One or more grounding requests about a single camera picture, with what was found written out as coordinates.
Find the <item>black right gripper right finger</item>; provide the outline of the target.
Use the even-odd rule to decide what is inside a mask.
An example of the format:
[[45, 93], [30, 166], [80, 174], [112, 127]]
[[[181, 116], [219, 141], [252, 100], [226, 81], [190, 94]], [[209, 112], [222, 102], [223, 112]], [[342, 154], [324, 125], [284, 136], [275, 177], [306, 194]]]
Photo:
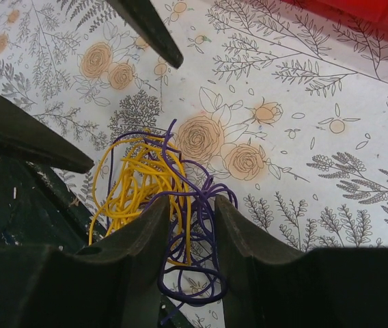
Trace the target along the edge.
[[303, 253], [214, 202], [227, 327], [388, 327], [388, 248]]

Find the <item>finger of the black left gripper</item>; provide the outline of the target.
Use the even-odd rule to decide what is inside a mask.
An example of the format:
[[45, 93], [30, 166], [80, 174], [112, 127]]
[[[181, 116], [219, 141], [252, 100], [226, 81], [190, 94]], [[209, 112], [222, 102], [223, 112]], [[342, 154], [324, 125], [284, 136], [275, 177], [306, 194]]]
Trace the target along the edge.
[[107, 3], [171, 67], [181, 67], [184, 57], [149, 0], [108, 0]]
[[0, 154], [80, 174], [94, 166], [84, 152], [2, 96]]

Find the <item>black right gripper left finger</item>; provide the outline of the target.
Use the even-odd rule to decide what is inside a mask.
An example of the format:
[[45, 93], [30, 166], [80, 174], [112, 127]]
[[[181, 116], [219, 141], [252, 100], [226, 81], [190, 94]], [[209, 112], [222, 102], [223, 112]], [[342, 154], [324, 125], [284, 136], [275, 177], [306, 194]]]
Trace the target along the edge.
[[77, 254], [0, 245], [0, 327], [155, 327], [168, 229], [161, 196]]

